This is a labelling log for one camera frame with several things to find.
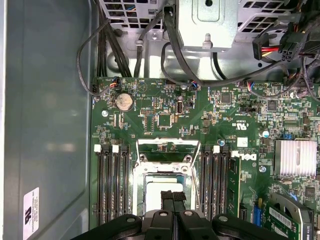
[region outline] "motherboard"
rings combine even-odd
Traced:
[[[227,213],[290,239],[318,237],[320,105],[303,85],[277,98],[266,96],[286,89],[278,82],[98,77],[92,88],[107,86],[92,98],[91,229],[159,209],[170,190],[209,220]]]

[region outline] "cable clip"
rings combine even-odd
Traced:
[[[140,39],[136,40],[135,45],[137,47],[142,47],[142,51],[144,50],[144,41],[143,40],[140,40]]]

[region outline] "ram slot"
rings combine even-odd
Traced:
[[[120,192],[121,192],[121,155],[113,154],[114,159],[114,218],[118,218],[120,214]]]
[[[206,194],[207,194],[207,158],[208,153],[204,150],[201,151],[201,179],[200,179],[200,204],[199,206],[202,209],[202,212],[205,216],[207,216],[206,211]]]
[[[112,153],[110,151],[105,152],[105,161],[106,161],[106,221],[111,221],[112,218],[112,208],[113,208],[113,163],[112,163]]]
[[[122,213],[128,214],[128,185],[129,185],[129,153],[122,152],[123,186],[122,186]]]
[[[97,154],[98,175],[97,175],[97,225],[100,226],[106,222],[106,172],[105,158],[103,153]]]
[[[227,211],[227,189],[228,189],[228,160],[227,153],[223,152],[220,155],[220,161],[218,162],[218,209],[217,215],[225,214]]]
[[[218,202],[218,196],[217,193],[219,191],[219,154],[211,154],[210,158],[210,171],[209,171],[209,187],[210,187],[210,194],[209,194],[209,215],[208,219],[211,220],[215,215],[217,215],[217,206],[219,204]]]

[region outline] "red wire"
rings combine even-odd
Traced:
[[[261,52],[266,53],[266,52],[276,52],[279,50],[279,47],[262,47]]]

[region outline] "heatsink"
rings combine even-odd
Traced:
[[[280,176],[315,176],[317,142],[308,140],[275,141],[274,172]]]

